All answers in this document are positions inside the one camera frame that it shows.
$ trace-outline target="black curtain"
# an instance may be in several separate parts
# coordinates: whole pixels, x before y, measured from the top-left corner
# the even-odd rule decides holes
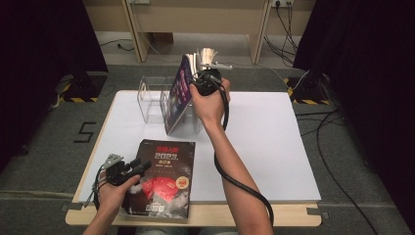
[[[81,0],[0,2],[1,168],[56,100],[63,76],[108,71]]]
[[[294,67],[312,70],[345,0],[317,0]],[[415,233],[415,1],[357,1],[323,72],[340,99],[366,161]]]

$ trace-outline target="book cover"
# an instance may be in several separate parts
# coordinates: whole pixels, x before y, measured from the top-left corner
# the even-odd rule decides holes
[[[125,195],[123,207],[128,214],[147,217],[179,218],[189,216],[195,142],[144,139],[137,151],[142,163],[152,166]]]
[[[193,54],[183,55],[182,61],[174,78],[168,97],[161,96],[161,112],[166,134],[170,134],[178,121],[191,104],[190,83],[196,74]]]

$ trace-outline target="electrical outlet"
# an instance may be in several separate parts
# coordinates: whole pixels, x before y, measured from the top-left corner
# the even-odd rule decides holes
[[[294,0],[272,0],[271,7],[276,7],[277,1],[280,1],[280,8],[288,8],[290,3],[291,7],[293,7],[294,4]]]

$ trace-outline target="table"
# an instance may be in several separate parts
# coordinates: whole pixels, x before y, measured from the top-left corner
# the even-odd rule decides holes
[[[73,203],[85,202],[98,167],[111,153],[135,158],[143,138],[195,141],[196,154],[190,217],[183,223],[160,223],[147,218],[119,215],[113,225],[129,226],[235,226],[226,205],[221,179],[213,165],[213,149],[204,130],[182,125],[170,136],[162,123],[143,121],[138,91],[119,91],[76,190]],[[297,120],[287,93],[232,92],[227,134],[275,213],[275,226],[318,226],[321,200],[302,145]],[[67,223],[87,225],[95,215],[89,206],[69,210]]]
[[[151,0],[149,5],[122,0],[139,62],[150,48],[146,32],[246,34],[251,60],[259,60],[269,0]]]

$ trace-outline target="hazard tape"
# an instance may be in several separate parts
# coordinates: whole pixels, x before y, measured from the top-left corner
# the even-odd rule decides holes
[[[284,78],[284,82],[286,85],[288,85],[288,82],[290,80],[288,78]],[[290,96],[291,102],[294,104],[306,104],[306,105],[330,105],[330,102],[328,100],[321,100],[321,99],[306,99],[306,100],[300,100],[296,99],[293,94],[294,90],[293,87],[288,87],[287,89],[288,95]]]
[[[87,95],[84,95],[83,97],[71,97],[73,94],[71,94],[70,91],[70,83],[65,86],[64,91],[61,94],[60,102],[75,102],[75,103],[85,103],[85,102],[97,102],[98,97],[87,97]]]

